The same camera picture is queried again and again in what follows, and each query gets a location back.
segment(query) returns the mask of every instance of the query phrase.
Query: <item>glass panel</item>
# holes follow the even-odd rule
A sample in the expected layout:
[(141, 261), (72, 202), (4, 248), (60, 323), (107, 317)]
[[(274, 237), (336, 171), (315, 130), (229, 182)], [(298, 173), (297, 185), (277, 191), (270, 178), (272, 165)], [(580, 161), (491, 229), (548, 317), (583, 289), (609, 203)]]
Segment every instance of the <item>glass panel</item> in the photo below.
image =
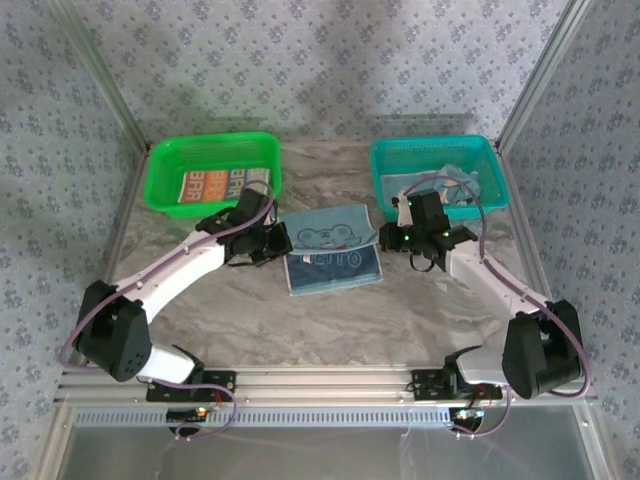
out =
[[(500, 411), (489, 412), (487, 423)], [(486, 439), (447, 430), (237, 428), (176, 442), (164, 427), (74, 428), (58, 480), (593, 478), (571, 407), (515, 407)]]

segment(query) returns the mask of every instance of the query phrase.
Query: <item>green basket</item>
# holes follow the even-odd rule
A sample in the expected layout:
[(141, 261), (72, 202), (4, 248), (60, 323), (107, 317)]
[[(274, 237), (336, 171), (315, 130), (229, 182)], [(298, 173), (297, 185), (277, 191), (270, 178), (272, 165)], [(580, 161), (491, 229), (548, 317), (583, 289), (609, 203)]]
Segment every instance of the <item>green basket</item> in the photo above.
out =
[(265, 132), (222, 133), (169, 138), (151, 152), (144, 200), (150, 208), (172, 217), (204, 217), (237, 200), (178, 203), (184, 174), (193, 170), (268, 168), (277, 197), (282, 189), (280, 142)]

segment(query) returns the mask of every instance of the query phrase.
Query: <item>cartoon frog face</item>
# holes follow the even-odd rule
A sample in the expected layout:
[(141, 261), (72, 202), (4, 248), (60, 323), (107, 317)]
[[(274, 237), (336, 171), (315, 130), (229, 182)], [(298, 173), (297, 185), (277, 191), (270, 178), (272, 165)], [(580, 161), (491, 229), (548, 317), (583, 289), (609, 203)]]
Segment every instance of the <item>cartoon frog face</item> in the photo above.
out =
[(298, 242), (298, 248), (343, 250), (360, 245), (361, 238), (353, 235), (349, 225), (340, 223), (322, 230), (305, 228), (298, 233)]

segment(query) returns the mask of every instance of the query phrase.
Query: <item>teal basket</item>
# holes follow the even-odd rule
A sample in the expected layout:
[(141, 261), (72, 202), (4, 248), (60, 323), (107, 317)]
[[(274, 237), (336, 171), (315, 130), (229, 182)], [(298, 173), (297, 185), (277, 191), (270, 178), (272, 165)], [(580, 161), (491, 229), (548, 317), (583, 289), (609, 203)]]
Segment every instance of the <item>teal basket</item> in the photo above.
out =
[[(371, 144), (371, 171), (378, 205), (388, 222), (398, 220), (398, 210), (384, 202), (382, 175), (440, 170), (457, 165), (467, 173), (478, 172), (480, 203), (486, 213), (509, 205), (509, 190), (500, 164), (486, 138), (479, 135), (379, 139)], [(479, 218), (478, 207), (445, 206), (451, 219)]]

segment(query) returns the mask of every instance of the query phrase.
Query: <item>plastic basket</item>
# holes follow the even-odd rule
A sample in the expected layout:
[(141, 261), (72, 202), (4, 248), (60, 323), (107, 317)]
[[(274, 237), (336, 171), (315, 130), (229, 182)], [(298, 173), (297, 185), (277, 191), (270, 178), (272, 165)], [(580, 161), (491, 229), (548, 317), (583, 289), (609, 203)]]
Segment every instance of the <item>plastic basket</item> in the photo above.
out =
[[(379, 139), (371, 144), (371, 170), (378, 205), (387, 221), (398, 219), (396, 208), (387, 205), (382, 195), (382, 175), (439, 170), (447, 164), (459, 166), (467, 173), (477, 171), (482, 192), (480, 202), (485, 212), (509, 204), (507, 183), (498, 160), (486, 138), (478, 135)], [(478, 218), (475, 205), (445, 206), (452, 219)]]
[(222, 133), (170, 138), (151, 152), (144, 200), (172, 217), (203, 217), (235, 206), (237, 200), (178, 203), (184, 174), (193, 170), (268, 168), (276, 196), (282, 188), (280, 142), (265, 132)]

